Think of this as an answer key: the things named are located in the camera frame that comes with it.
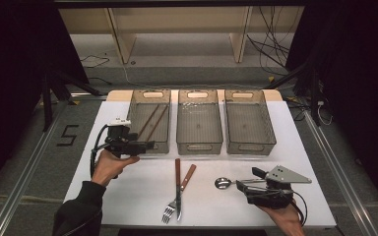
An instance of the spoon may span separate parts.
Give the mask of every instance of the spoon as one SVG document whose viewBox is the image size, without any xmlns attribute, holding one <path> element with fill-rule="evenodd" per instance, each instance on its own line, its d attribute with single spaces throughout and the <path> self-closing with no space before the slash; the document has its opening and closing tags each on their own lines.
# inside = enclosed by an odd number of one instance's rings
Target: spoon
<svg viewBox="0 0 378 236">
<path fill-rule="evenodd" d="M 263 179 L 251 179 L 251 180 L 239 180 L 242 183 L 260 183 L 260 182 L 266 182 L 266 180 Z M 234 181 L 231 181 L 228 178 L 220 177 L 216 180 L 215 185 L 217 189 L 227 189 L 231 184 L 235 184 Z"/>
</svg>

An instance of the fork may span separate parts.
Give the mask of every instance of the fork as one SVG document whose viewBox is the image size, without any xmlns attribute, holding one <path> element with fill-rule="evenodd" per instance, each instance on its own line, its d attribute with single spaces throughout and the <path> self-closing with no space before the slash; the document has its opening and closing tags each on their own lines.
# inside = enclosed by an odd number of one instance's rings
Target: fork
<svg viewBox="0 0 378 236">
<path fill-rule="evenodd" d="M 189 180 L 190 178 L 192 177 L 192 174 L 193 172 L 195 172 L 195 169 L 196 169 L 196 165 L 192 164 L 185 176 L 185 178 L 183 179 L 183 182 L 182 184 L 180 185 L 180 192 L 183 193 L 183 191 L 185 190 L 186 188 L 186 185 L 189 183 Z M 165 208 L 164 210 L 164 213 L 163 213 L 163 216 L 162 216 L 162 219 L 161 221 L 165 224 L 168 223 L 168 221 L 171 219 L 171 216 L 173 215 L 173 213 L 176 211 L 176 199 L 174 199 L 173 201 L 171 201 L 167 207 Z"/>
</svg>

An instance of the wrist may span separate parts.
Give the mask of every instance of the wrist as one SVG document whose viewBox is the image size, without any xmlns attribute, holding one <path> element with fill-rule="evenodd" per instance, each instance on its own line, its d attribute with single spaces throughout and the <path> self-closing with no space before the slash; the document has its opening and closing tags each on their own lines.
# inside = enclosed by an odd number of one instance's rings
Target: wrist
<svg viewBox="0 0 378 236">
<path fill-rule="evenodd" d="M 91 182 L 94 182 L 96 184 L 99 184 L 100 186 L 106 187 L 108 186 L 110 182 L 110 178 L 108 178 L 107 176 L 99 176 L 95 173 L 94 176 L 92 177 Z"/>
<path fill-rule="evenodd" d="M 285 225 L 285 227 L 283 227 L 283 233 L 287 236 L 303 236 L 303 235 L 305 235 L 300 222 L 287 223 Z"/>
</svg>

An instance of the human hand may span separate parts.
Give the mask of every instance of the human hand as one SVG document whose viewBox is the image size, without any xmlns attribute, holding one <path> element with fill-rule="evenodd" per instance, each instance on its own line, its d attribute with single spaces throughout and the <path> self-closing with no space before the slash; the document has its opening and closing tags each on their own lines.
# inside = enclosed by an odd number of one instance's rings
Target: human hand
<svg viewBox="0 0 378 236">
<path fill-rule="evenodd" d="M 257 207 L 267 213 L 285 235 L 305 235 L 299 220 L 299 215 L 293 205 L 288 205 L 286 208 L 280 209 L 272 209 L 263 206 Z"/>
<path fill-rule="evenodd" d="M 118 158 L 108 150 L 100 152 L 92 182 L 106 187 L 110 180 L 122 173 L 123 169 L 140 160 L 139 156 L 130 156 L 128 158 Z"/>
</svg>

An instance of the transparent plastic bin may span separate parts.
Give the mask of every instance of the transparent plastic bin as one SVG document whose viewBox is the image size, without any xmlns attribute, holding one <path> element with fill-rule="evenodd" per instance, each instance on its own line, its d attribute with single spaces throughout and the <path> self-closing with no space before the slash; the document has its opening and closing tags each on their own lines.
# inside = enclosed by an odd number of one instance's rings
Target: transparent plastic bin
<svg viewBox="0 0 378 236">
<path fill-rule="evenodd" d="M 181 155 L 220 154 L 222 128 L 216 90 L 180 90 L 177 147 Z"/>
<path fill-rule="evenodd" d="M 127 116 L 130 133 L 139 134 L 140 142 L 155 141 L 147 153 L 169 152 L 170 95 L 169 89 L 133 91 Z"/>
<path fill-rule="evenodd" d="M 269 155 L 276 144 L 262 90 L 226 90 L 226 152 Z"/>
</svg>

